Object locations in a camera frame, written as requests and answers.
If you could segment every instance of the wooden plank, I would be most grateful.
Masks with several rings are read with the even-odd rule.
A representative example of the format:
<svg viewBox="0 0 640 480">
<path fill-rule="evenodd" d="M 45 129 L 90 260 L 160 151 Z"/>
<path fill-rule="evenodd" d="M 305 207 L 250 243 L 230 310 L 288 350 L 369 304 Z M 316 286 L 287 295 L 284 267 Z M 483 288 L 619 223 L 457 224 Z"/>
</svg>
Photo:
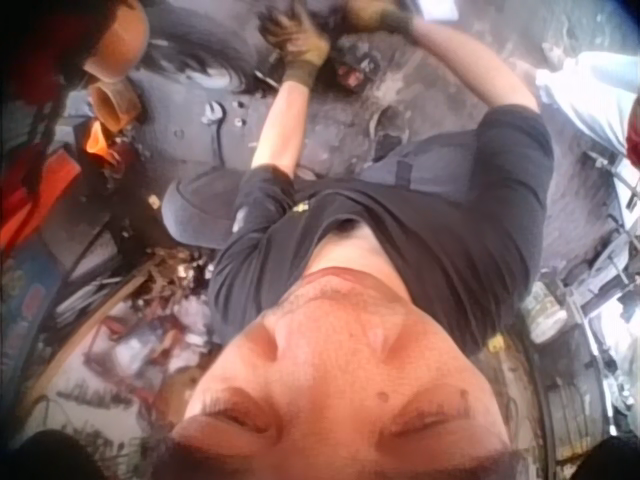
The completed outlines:
<svg viewBox="0 0 640 480">
<path fill-rule="evenodd" d="M 131 295 L 147 279 L 149 268 L 156 263 L 157 258 L 152 258 L 144 265 L 136 269 L 129 276 L 129 280 L 124 283 L 118 291 L 111 295 L 100 307 L 91 314 L 78 331 L 64 344 L 55 358 L 49 363 L 46 370 L 40 375 L 33 387 L 21 399 L 17 407 L 17 417 L 20 421 L 26 421 L 27 415 L 31 412 L 32 406 L 42 395 L 47 393 L 49 385 L 60 372 L 60 369 L 67 362 L 73 352 L 76 351 L 80 343 L 87 338 L 93 329 L 106 317 L 120 302 Z"/>
</svg>

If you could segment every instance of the red cloth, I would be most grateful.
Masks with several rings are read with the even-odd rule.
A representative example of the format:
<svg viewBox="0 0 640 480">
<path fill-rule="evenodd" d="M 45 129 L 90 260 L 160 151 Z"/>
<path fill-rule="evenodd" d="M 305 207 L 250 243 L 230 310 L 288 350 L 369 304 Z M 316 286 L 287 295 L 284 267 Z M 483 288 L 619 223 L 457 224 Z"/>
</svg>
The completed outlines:
<svg viewBox="0 0 640 480">
<path fill-rule="evenodd" d="M 632 165 L 640 170 L 640 97 L 636 98 L 629 117 L 627 157 Z"/>
</svg>

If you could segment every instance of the brown glove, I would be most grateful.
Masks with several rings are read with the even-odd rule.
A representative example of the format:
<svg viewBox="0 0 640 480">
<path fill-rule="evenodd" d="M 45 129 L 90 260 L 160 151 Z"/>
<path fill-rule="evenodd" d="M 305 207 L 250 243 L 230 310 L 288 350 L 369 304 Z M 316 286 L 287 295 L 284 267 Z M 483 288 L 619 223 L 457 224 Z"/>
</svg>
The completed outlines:
<svg viewBox="0 0 640 480">
<path fill-rule="evenodd" d="M 273 9 L 261 14 L 260 33 L 267 43 L 282 52 L 286 67 L 283 81 L 311 88 L 329 56 L 330 43 L 299 1 L 293 2 L 287 14 Z"/>
<path fill-rule="evenodd" d="M 361 32 L 385 31 L 411 36 L 413 17 L 394 0 L 347 0 L 347 19 Z"/>
</svg>

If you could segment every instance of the flame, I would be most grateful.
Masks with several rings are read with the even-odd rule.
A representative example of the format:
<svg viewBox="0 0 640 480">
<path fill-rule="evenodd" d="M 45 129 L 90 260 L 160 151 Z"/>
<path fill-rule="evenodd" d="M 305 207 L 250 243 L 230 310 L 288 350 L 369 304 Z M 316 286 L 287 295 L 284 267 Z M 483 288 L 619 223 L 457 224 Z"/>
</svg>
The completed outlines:
<svg viewBox="0 0 640 480">
<path fill-rule="evenodd" d="M 89 133 L 89 140 L 87 140 L 85 149 L 89 153 L 100 155 L 109 163 L 115 163 L 111 153 L 109 152 L 107 140 L 104 138 L 102 124 L 99 120 L 96 120 L 93 122 L 93 125 L 91 125 L 91 132 Z"/>
</svg>

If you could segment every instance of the person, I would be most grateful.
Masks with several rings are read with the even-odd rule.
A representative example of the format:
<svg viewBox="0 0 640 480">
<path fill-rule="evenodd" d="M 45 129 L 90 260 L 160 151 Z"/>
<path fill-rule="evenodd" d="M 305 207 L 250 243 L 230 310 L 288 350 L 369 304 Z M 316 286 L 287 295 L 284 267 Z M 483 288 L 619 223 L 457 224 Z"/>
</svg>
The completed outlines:
<svg viewBox="0 0 640 480">
<path fill-rule="evenodd" d="M 296 183 L 329 42 L 299 6 L 262 16 L 286 73 L 211 279 L 225 348 L 165 439 L 156 480 L 515 478 L 496 398 L 468 356 L 514 322 L 538 273 L 549 132 L 480 42 L 391 1 L 345 8 L 357 31 L 438 58 L 489 111 L 476 130 L 400 146 L 359 178 Z M 449 162 L 468 168 L 429 176 Z M 190 200 L 202 215 L 219 205 L 206 198 Z"/>
<path fill-rule="evenodd" d="M 533 77 L 542 102 L 559 107 L 582 132 L 640 168 L 638 57 L 582 52 L 570 58 L 550 43 L 542 50 L 550 69 L 519 65 Z"/>
</svg>

